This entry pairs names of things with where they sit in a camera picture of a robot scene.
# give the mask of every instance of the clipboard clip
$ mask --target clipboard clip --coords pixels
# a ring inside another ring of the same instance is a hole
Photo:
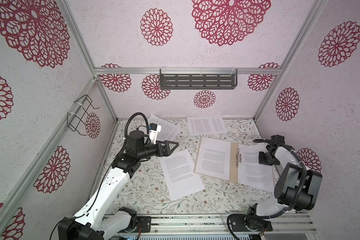
[[[241,163],[240,148],[239,148],[239,150],[237,151],[237,154],[236,154],[236,167],[239,167],[239,162]]]

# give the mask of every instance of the leaf pattern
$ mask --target leaf pattern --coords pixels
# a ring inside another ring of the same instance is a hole
[[[187,149],[193,161],[196,160],[201,136],[189,136],[186,120],[168,120],[181,127],[180,134],[174,139],[179,143],[176,151]],[[113,161],[123,144],[124,128],[127,121],[120,121],[114,142],[109,152],[104,171]],[[142,120],[133,120],[129,124],[128,132],[144,125]],[[253,145],[252,140],[260,138],[253,120],[225,120],[227,134],[204,135],[226,141]],[[239,183],[219,178],[200,175],[205,190],[171,201],[163,171],[157,157],[142,162],[139,170],[134,174],[111,204],[107,214],[114,214],[120,207],[128,207],[138,214],[225,214],[243,213],[248,206],[257,202],[264,202],[273,193],[252,188]]]

